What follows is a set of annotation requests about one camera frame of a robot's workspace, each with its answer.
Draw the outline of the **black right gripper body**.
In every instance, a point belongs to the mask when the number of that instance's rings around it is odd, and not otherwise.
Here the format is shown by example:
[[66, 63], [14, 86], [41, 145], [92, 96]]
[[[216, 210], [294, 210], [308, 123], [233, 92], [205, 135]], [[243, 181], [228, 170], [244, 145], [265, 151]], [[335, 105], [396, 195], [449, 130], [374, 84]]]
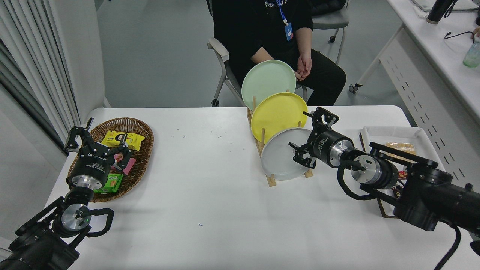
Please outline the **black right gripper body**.
[[311, 156], [317, 157], [332, 168], [339, 167], [341, 155], [348, 148], [348, 138], [334, 130], [326, 130], [322, 133], [312, 131], [311, 138], [313, 138]]

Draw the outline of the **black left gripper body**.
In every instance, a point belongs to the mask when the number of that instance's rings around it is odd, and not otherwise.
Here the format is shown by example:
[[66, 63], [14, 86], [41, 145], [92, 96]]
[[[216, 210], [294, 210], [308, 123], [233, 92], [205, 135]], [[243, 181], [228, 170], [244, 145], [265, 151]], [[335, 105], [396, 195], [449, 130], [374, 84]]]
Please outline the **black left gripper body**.
[[76, 163], [67, 178], [69, 185], [104, 185], [107, 181], [113, 157], [103, 154], [79, 152]]

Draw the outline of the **person's left hand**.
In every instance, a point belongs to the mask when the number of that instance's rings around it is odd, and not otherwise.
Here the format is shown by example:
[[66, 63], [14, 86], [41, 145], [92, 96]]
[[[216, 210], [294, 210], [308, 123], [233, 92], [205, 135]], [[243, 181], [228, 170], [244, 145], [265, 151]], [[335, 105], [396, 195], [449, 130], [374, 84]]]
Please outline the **person's left hand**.
[[303, 53], [298, 58], [298, 70], [295, 72], [295, 76], [298, 81], [306, 79], [312, 68], [312, 58], [311, 53]]

